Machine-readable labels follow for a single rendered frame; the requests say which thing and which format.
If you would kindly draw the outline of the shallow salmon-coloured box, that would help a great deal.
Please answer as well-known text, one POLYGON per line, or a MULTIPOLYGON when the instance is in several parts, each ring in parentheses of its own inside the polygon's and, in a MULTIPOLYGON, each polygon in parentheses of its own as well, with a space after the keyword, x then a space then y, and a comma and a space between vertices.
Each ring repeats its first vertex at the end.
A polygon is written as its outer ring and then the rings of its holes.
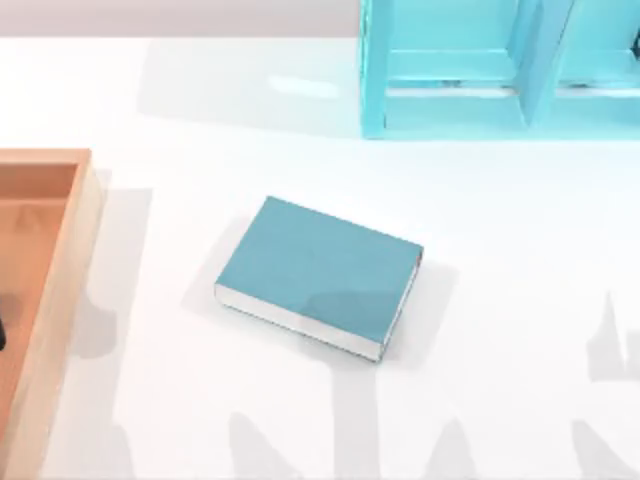
POLYGON ((104 193, 88 149, 0 148, 0 480, 38 480, 104 193))

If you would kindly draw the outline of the light blue rack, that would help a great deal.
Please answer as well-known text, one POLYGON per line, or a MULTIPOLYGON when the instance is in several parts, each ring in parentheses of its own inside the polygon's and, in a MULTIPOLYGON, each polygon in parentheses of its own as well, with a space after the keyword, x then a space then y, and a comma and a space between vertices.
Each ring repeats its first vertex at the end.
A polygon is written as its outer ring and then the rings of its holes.
POLYGON ((640 140, 640 0, 360 0, 360 131, 640 140))

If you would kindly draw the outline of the teal book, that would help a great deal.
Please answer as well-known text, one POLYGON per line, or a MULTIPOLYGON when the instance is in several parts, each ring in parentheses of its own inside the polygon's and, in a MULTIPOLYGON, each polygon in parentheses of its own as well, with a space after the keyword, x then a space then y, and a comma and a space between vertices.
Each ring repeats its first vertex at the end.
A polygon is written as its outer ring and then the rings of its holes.
POLYGON ((218 275, 214 296, 378 363, 423 252, 411 241, 269 196, 218 275))

